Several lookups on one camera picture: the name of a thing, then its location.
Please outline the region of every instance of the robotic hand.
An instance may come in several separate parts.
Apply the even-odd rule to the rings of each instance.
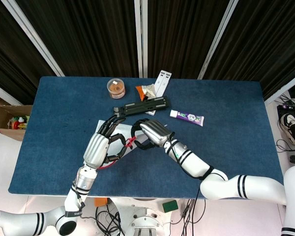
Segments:
[[[175,133],[156,120],[137,121],[131,130],[132,137],[137,130],[148,137],[150,143],[137,147],[145,150],[162,147],[183,171],[192,178],[202,180],[200,190],[207,199],[246,198],[286,205],[286,216],[282,236],[295,236],[295,166],[286,171],[284,186],[267,177],[239,175],[228,180],[225,173],[201,160],[184,144],[174,139]]]
[[[42,234],[47,226],[54,226],[62,236],[72,233],[78,217],[82,215],[84,201],[94,183],[97,172],[104,163],[120,159],[126,152],[126,140],[122,134],[111,136],[125,118],[110,117],[95,133],[84,153],[84,164],[78,170],[64,206],[44,213],[12,214],[0,211],[0,227],[5,236],[34,236]],[[117,155],[107,156],[109,145],[121,140],[124,147]]]

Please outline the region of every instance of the black tool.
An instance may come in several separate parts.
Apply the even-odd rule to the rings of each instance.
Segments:
[[[169,107],[169,100],[166,96],[163,96],[148,99],[143,102],[128,103],[122,107],[114,107],[114,113],[119,118],[133,114],[164,109],[166,107]]]

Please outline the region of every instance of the orange object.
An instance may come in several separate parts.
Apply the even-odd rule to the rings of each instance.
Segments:
[[[136,89],[139,92],[141,101],[143,101],[143,99],[145,98],[146,95],[144,94],[144,92],[142,90],[142,86],[136,86]]]
[[[94,205],[96,207],[102,207],[107,204],[107,198],[94,198]]]

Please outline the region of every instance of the red clip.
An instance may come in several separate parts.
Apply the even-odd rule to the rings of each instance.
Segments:
[[[132,137],[132,138],[129,138],[129,139],[127,139],[127,141],[129,141],[126,145],[125,145],[125,147],[127,147],[127,148],[132,148],[132,143],[133,143],[133,141],[135,141],[136,140],[136,136],[134,136],[134,137]]]

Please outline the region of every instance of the white tube cap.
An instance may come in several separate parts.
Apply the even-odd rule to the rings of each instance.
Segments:
[[[171,110],[170,117],[174,117],[174,118],[176,118],[177,115],[178,115],[178,111]]]

